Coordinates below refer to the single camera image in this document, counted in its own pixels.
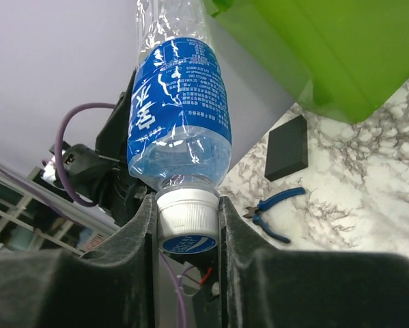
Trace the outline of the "blue label bottle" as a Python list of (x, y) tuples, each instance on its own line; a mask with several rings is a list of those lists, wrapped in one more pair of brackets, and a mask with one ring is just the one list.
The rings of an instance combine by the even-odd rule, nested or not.
[(129, 174), (156, 192), (159, 247), (218, 243), (218, 186), (231, 161), (227, 92), (201, 1), (138, 1)]

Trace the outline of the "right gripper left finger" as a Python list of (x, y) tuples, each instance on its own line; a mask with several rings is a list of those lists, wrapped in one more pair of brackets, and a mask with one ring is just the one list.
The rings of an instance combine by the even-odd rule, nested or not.
[(0, 327), (155, 327), (156, 202), (76, 257), (0, 253)]

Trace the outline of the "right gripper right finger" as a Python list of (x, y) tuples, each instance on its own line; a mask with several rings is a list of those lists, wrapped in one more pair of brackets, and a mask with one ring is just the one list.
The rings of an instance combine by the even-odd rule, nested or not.
[(409, 258), (279, 250), (219, 205), (222, 327), (409, 327)]

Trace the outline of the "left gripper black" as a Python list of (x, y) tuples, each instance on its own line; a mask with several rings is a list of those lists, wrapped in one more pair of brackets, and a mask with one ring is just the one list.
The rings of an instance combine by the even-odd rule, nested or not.
[[(55, 160), (48, 182), (64, 190), (69, 197), (84, 207), (99, 207), (115, 224), (122, 227), (138, 211), (150, 188), (128, 172), (126, 142), (128, 116), (133, 83), (133, 72), (125, 92), (115, 104), (91, 102), (71, 109), (61, 121), (51, 148)], [(88, 110), (105, 108), (112, 112), (98, 133), (95, 148), (64, 142), (64, 133), (71, 118)]]

